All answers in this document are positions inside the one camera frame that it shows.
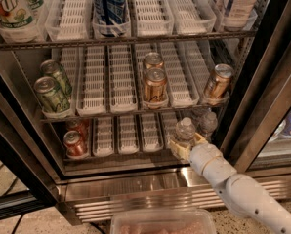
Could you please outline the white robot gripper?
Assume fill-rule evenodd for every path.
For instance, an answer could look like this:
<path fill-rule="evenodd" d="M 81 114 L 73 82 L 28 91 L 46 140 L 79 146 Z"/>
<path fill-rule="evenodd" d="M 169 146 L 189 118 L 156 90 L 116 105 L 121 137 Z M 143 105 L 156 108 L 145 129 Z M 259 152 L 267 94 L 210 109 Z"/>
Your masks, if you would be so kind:
<path fill-rule="evenodd" d="M 203 176 L 213 188 L 221 187 L 237 170 L 224 158 L 222 152 L 199 133 L 194 134 L 196 146 L 170 140 L 170 149 L 179 160 L 188 160 L 192 168 Z"/>

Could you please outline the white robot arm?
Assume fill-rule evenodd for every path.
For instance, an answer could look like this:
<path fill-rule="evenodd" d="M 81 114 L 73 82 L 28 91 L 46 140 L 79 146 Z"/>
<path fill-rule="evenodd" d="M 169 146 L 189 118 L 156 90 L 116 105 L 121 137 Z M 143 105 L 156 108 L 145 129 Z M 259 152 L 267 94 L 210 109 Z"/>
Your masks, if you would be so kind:
<path fill-rule="evenodd" d="M 209 182 L 231 213 L 252 217 L 275 234 L 291 234 L 291 213 L 254 178 L 240 174 L 203 136 L 195 133 L 190 140 L 172 136 L 169 146 L 176 158 L 188 161 Z"/>

